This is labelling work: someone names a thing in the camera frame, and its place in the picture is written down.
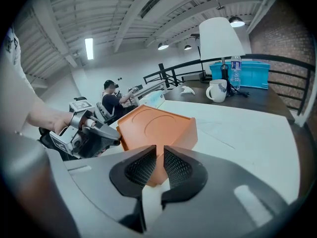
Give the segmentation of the person's left hand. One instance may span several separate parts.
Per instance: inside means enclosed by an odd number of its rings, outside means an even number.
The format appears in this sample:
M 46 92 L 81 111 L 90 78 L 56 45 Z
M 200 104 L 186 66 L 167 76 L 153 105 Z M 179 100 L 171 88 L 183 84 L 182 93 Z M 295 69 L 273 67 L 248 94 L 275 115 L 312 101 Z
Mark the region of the person's left hand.
M 53 130 L 55 134 L 59 135 L 64 128 L 70 125 L 73 113 L 70 112 L 56 112 L 53 116 Z

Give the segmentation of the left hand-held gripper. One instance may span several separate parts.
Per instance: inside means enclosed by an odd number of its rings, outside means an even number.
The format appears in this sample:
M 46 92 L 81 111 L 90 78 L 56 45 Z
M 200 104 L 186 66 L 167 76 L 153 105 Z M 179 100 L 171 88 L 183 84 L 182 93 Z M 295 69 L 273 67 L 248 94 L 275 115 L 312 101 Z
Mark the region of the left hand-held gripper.
M 69 103 L 71 121 L 59 134 L 50 132 L 54 146 L 66 155 L 92 158 L 102 154 L 110 146 L 118 146 L 121 134 L 107 124 L 94 120 L 95 106 L 88 100 Z

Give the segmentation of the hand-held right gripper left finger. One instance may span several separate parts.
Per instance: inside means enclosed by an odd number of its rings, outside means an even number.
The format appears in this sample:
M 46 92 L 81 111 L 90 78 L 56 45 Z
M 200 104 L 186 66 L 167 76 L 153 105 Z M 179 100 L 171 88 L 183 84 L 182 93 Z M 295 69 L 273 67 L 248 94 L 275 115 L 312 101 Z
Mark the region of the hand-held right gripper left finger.
M 144 237 L 142 190 L 156 166 L 156 146 L 66 162 L 53 149 L 47 155 L 79 237 Z

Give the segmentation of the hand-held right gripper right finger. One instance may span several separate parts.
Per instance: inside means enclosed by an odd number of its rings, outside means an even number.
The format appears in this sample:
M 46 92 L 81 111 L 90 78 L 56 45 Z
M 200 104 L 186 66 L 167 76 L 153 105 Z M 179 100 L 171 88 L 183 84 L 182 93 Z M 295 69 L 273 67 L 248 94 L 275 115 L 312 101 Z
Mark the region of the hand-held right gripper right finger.
M 252 237 L 288 206 L 268 184 L 222 158 L 165 146 L 163 167 L 170 190 L 151 238 Z

